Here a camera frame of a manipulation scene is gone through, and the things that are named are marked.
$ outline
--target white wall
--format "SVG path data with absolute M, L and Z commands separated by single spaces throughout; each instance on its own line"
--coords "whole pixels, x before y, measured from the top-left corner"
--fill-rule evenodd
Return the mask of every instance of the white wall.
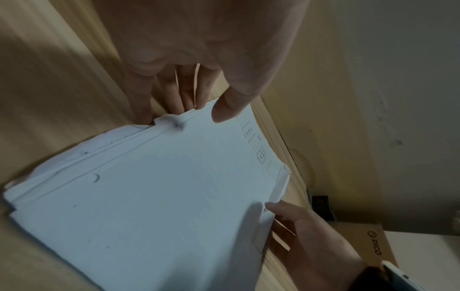
M 428 291 L 460 290 L 460 236 L 385 232 L 410 279 Z
M 330 0 L 396 230 L 460 209 L 460 1 Z

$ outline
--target wooden desk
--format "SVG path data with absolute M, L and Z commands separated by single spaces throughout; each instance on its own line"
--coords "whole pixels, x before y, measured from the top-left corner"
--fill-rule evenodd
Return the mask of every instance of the wooden desk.
M 122 70 L 87 0 L 0 3 L 0 182 L 82 140 L 129 124 Z M 212 91 L 227 88 L 221 77 Z M 156 114 L 165 112 L 152 101 Z M 284 200 L 308 206 L 305 183 L 264 103 L 252 103 L 270 146 L 292 171 Z M 7 221 L 0 204 L 0 290 L 98 290 Z M 295 290 L 268 252 L 256 288 Z

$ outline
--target stack of paper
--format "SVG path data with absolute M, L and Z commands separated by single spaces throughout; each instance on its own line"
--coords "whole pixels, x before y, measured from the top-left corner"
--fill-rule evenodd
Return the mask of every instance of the stack of paper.
M 106 291 L 253 290 L 290 173 L 250 107 L 215 124 L 213 104 L 49 160 L 11 218 Z

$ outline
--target cardboard box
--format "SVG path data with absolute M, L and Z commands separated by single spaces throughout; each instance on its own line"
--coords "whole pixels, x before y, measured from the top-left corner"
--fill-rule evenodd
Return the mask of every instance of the cardboard box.
M 382 261 L 389 261 L 397 266 L 380 224 L 331 222 L 330 225 L 350 242 L 369 266 L 380 267 Z

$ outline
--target hand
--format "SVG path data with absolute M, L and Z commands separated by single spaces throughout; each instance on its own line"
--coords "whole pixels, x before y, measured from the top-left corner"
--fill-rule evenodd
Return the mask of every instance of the hand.
M 221 70 L 230 87 L 212 118 L 237 116 L 278 71 L 309 2 L 93 1 L 125 67 L 126 95 L 140 124 L 152 121 L 155 76 L 171 113 L 181 114 L 206 105 Z
M 269 249 L 286 267 L 299 291 L 346 291 L 366 268 L 350 243 L 312 210 L 284 201 L 266 203 L 276 214 Z

